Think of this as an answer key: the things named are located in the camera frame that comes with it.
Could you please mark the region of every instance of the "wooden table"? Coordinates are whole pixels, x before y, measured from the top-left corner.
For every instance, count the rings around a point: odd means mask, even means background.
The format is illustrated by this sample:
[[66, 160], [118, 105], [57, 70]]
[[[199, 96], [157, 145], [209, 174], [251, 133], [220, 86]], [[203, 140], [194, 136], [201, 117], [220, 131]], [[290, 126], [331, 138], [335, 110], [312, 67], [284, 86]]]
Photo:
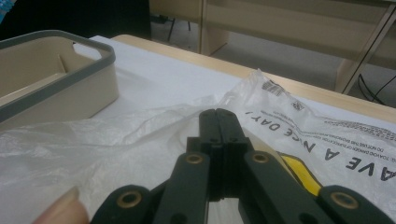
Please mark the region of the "wooden table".
[[[121, 43], [132, 45], [141, 49], [146, 49], [184, 62], [193, 63], [202, 67], [220, 71], [231, 76], [244, 78], [255, 70], [253, 68], [248, 68], [235, 63], [227, 63], [202, 54], [186, 51], [183, 49], [176, 49], [164, 44], [159, 44], [131, 35], [119, 35], [113, 39]], [[296, 96], [301, 96], [309, 100], [320, 102], [326, 105], [332, 105], [376, 119], [382, 119], [396, 123], [395, 108], [374, 104], [334, 91], [327, 91], [322, 88], [310, 86], [284, 77], [279, 77], [272, 74], [265, 75], [271, 78], [274, 82], [281, 85], [285, 90]]]

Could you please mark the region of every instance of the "white plastic bag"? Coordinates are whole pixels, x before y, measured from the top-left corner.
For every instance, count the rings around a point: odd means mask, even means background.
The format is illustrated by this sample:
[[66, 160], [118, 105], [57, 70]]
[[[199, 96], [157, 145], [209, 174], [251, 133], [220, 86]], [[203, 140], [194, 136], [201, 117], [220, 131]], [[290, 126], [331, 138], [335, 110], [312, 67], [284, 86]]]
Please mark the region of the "white plastic bag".
[[[1, 223], [33, 221], [73, 186], [90, 216], [114, 189], [153, 189], [170, 176], [187, 137], [198, 136], [198, 115], [214, 107], [233, 111], [245, 130], [285, 159], [303, 161], [320, 185], [354, 189], [396, 220], [395, 133], [323, 118], [256, 72], [219, 103], [207, 97], [0, 133]], [[237, 200], [211, 204], [209, 223], [241, 223], [236, 207]]]

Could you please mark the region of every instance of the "gray container rim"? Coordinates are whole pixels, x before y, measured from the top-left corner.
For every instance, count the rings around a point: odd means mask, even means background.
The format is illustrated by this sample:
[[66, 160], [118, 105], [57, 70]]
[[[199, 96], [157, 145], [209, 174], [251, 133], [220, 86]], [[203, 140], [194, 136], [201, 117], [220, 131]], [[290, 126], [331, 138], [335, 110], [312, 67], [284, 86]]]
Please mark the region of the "gray container rim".
[[58, 31], [58, 30], [38, 31], [27, 35], [21, 35], [0, 41], [0, 50], [19, 45], [21, 43], [33, 41], [39, 38], [53, 37], [53, 36], [70, 39], [81, 45], [85, 45], [93, 49], [100, 49], [106, 51], [108, 54], [106, 56], [102, 55], [102, 58], [95, 61], [93, 64], [82, 67], [74, 72], [68, 73], [67, 76], [62, 77], [59, 80], [56, 80], [50, 85], [44, 86], [36, 91], [32, 91], [31, 93], [26, 94], [23, 97], [13, 102], [10, 102], [5, 105], [1, 105], [0, 123], [50, 98], [52, 95], [72, 86], [73, 84], [81, 81], [82, 79], [95, 74], [96, 72], [108, 67], [109, 65], [113, 64], [116, 61], [116, 55], [114, 49], [111, 46], [78, 35], [72, 35], [67, 32]]

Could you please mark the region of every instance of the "storage bin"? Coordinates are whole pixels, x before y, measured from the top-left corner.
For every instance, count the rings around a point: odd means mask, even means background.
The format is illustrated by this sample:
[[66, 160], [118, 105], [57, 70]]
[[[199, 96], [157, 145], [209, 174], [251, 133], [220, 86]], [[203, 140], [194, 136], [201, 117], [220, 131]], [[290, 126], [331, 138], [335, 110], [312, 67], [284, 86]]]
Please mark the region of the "storage bin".
[[[98, 59], [74, 45], [96, 50]], [[0, 42], [0, 131], [38, 122], [86, 119], [117, 99], [113, 48], [61, 31]]]

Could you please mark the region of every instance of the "chair leg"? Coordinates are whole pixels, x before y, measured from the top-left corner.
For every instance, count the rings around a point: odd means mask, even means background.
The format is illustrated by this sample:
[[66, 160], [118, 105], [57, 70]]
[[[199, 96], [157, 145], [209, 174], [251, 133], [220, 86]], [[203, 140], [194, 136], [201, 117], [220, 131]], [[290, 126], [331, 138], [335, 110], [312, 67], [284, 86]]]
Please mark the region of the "chair leg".
[[169, 40], [171, 40], [171, 34], [172, 34], [172, 31], [173, 31], [173, 26], [175, 25], [175, 18], [173, 18], [173, 20], [172, 20], [172, 25], [171, 25], [171, 30], [169, 31], [169, 35], [168, 35], [168, 42], [169, 42]]

